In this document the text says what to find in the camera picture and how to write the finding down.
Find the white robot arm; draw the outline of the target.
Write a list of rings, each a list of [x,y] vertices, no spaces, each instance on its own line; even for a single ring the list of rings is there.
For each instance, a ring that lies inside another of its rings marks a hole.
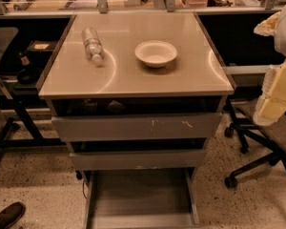
[[[272,36],[275,50],[286,57],[286,5],[257,24],[254,33]],[[270,126],[277,122],[286,112],[286,59],[279,66],[271,65],[265,73],[262,95],[255,105],[254,123],[259,126]]]

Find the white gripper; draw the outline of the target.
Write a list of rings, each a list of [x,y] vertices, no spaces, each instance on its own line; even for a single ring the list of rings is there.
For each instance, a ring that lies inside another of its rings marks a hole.
[[[270,126],[286,112],[286,61],[271,65],[265,73],[262,95],[255,105],[253,121],[259,126]]]

